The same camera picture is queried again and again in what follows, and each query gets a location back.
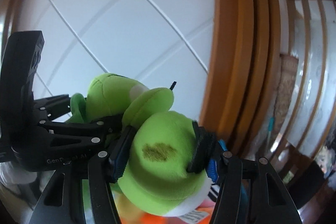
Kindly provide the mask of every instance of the black mechanical arm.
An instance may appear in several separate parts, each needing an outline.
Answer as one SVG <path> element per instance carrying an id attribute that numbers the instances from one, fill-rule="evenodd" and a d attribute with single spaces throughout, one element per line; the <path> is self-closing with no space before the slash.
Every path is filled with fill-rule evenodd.
<path id="1" fill-rule="evenodd" d="M 34 172 L 55 170 L 30 224 L 85 224 L 83 179 L 89 181 L 95 224 L 121 223 L 109 183 L 122 177 L 137 131 L 128 126 L 106 146 L 106 136 L 121 131 L 122 115 L 88 124 L 53 122 L 70 111 L 70 98 L 58 95 L 34 100 L 32 84 L 43 45 L 41 31 L 16 32 L 8 40 L 0 74 L 0 162 L 16 161 Z M 198 161 L 202 142 L 209 139 L 209 133 L 200 129 L 194 157 Z M 223 151 L 218 142 L 205 158 L 215 161 L 220 185 L 210 223 L 237 223 L 242 179 L 249 181 L 245 223 L 301 223 L 267 159 L 241 160 Z M 192 162 L 189 168 L 198 167 Z"/>

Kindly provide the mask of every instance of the metal screw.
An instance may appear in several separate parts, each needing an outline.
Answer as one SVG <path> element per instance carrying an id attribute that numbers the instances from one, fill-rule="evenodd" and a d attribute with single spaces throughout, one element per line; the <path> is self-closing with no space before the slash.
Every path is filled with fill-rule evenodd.
<path id="1" fill-rule="evenodd" d="M 106 157 L 107 156 L 107 152 L 106 151 L 100 151 L 99 153 L 98 153 L 98 157 L 99 158 L 104 158 L 104 157 Z"/>
<path id="2" fill-rule="evenodd" d="M 224 152 L 223 152 L 223 156 L 224 156 L 225 158 L 231 158 L 231 157 L 232 157 L 232 153 L 231 153 L 230 151 L 224 151 Z"/>
<path id="3" fill-rule="evenodd" d="M 268 160 L 267 160 L 266 158 L 260 158 L 260 159 L 259 159 L 259 162 L 260 162 L 261 164 L 267 164 L 267 163 L 268 163 Z"/>
<path id="4" fill-rule="evenodd" d="M 92 139 L 91 139 L 91 142 L 93 142 L 93 143 L 99 143 L 99 142 L 100 142 L 100 139 L 97 138 L 97 137 L 95 137 L 95 138 L 92 138 Z"/>

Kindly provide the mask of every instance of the green plush toy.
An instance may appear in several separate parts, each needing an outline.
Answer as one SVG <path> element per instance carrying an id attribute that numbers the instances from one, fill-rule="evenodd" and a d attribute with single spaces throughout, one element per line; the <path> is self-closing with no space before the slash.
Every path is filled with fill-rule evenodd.
<path id="1" fill-rule="evenodd" d="M 140 82 L 105 73 L 90 84 L 87 99 L 71 98 L 68 122 L 90 122 L 123 114 L 123 128 L 137 129 L 124 175 L 118 185 L 139 209 L 159 216 L 180 216 L 197 208 L 206 198 L 211 179 L 205 170 L 188 173 L 196 138 L 192 120 L 169 111 L 172 90 L 149 90 Z"/>

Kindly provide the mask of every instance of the orange object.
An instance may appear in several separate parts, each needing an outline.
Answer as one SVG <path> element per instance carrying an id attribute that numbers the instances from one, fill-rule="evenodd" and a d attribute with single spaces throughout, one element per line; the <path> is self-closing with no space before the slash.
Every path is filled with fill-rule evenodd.
<path id="1" fill-rule="evenodd" d="M 214 207 L 197 208 L 197 211 L 207 212 L 209 215 L 198 224 L 209 224 Z"/>
<path id="2" fill-rule="evenodd" d="M 166 224 L 166 222 L 167 218 L 150 214 L 144 214 L 140 219 L 140 223 L 142 224 Z"/>

